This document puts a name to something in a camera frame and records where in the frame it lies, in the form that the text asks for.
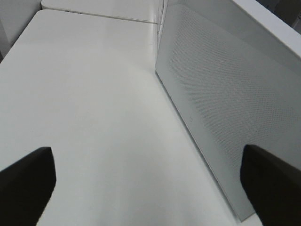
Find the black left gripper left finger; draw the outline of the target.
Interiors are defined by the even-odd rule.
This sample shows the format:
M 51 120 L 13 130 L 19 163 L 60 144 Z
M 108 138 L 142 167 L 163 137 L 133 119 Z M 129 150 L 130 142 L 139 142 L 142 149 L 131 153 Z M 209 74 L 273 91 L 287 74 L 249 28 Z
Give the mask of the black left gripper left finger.
M 0 224 L 35 226 L 56 185 L 53 152 L 40 147 L 0 172 Z

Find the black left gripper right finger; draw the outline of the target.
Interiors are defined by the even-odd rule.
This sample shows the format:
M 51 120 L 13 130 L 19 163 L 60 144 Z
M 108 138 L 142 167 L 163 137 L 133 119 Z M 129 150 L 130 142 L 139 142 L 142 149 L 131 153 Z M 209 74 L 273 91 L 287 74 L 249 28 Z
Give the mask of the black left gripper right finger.
M 301 224 L 301 172 L 256 145 L 245 145 L 240 182 L 264 226 Z

